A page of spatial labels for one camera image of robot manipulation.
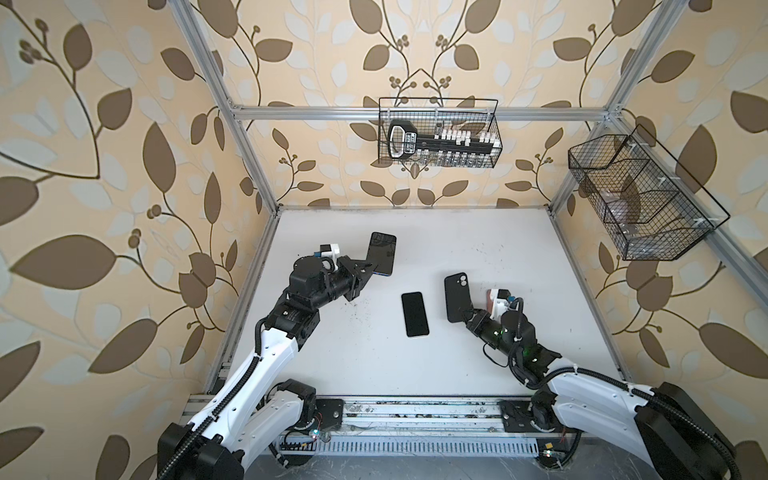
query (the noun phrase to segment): white work surface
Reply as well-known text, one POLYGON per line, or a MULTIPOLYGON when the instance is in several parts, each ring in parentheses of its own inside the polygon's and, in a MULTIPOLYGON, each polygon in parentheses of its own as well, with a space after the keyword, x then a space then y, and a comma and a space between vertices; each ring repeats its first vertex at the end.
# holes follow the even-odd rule
POLYGON ((288 286, 297 258, 338 243, 342 255, 365 259, 374 231, 397 237, 392 275, 374 275, 351 303, 322 307, 320 324, 279 381, 294 378, 329 396, 530 395, 485 358, 464 323, 446 319, 443 280, 459 272, 475 308, 485 308, 486 290, 506 288, 525 299, 539 343, 620 378, 547 213, 533 209, 283 212, 233 369, 253 350, 253 328, 288 286), (406 336, 400 295, 407 292, 424 296, 427 336, 406 336))

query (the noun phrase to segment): black smartphone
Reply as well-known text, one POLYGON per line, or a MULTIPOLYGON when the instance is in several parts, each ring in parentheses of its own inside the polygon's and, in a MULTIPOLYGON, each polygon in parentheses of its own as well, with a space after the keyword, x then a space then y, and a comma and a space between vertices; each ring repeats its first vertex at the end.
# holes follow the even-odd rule
POLYGON ((424 299, 421 292, 404 293, 402 300, 402 313, 406 318, 407 336, 429 335, 427 325, 427 312, 424 310, 424 299))
POLYGON ((368 244, 366 260, 376 264, 374 273, 383 276, 392 275, 392 266, 395 264, 395 245, 397 237, 387 233, 371 233, 371 241, 368 244))
POLYGON ((469 298, 469 280, 466 273, 445 278, 445 312, 450 323, 466 322, 472 319, 474 309, 469 298))

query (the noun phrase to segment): hanging wire basket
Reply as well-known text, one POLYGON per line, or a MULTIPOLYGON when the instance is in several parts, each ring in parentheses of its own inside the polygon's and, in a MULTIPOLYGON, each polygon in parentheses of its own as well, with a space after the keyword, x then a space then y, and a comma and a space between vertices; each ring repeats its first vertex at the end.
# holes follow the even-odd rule
POLYGON ((403 166, 493 168, 503 149, 497 106, 483 98, 382 97, 379 159, 403 166))
POLYGON ((629 135, 603 135, 572 147, 568 169, 623 260, 676 260, 730 218, 704 185, 640 124, 629 135), (670 158, 674 173, 667 173, 649 154, 653 146, 670 158), (706 213, 702 200, 716 212, 706 213))

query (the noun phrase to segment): wallpaper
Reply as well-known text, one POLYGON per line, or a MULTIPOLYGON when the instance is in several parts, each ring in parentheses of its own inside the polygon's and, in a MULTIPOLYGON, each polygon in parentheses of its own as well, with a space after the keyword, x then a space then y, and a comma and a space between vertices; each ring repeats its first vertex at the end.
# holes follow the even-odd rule
POLYGON ((768 3, 704 3, 685 11, 624 114, 678 155, 768 270, 768 3))
POLYGON ((0 478, 149 478, 266 223, 161 6, 0 0, 0 478))
POLYGON ((238 104, 605 104, 654 0, 192 0, 238 104))
POLYGON ((245 122, 279 204, 309 207, 540 207, 567 173, 584 122, 500 122, 490 168, 425 167, 378 158, 377 126, 345 121, 245 122))
MULTIPOLYGON (((723 228, 768 266, 768 5, 689 5, 625 114, 679 155, 732 213, 723 228)), ((558 221, 633 380, 684 388, 738 444, 743 478, 764 478, 766 312, 705 243, 674 262, 619 260, 583 195, 558 221)))

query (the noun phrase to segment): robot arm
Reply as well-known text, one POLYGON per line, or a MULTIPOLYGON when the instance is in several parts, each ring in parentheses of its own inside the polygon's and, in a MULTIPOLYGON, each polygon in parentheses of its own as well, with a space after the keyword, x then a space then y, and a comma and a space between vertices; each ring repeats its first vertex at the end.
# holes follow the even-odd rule
POLYGON ((289 286, 257 323, 252 353, 187 425, 172 423, 160 437, 158 480, 242 479, 281 432, 295 425, 310 427, 315 389, 296 380, 280 384, 275 396, 251 414, 317 327, 320 307, 340 296, 354 300, 374 268, 364 260, 339 257, 337 245, 323 245, 315 256, 299 258, 289 286))
POLYGON ((589 432, 643 459, 664 480, 720 480, 728 470, 740 478, 733 445, 682 389, 632 385, 579 367, 537 342, 522 299, 492 292, 492 314, 473 309, 466 327, 504 353, 515 378, 536 390, 529 414, 535 428, 589 432))

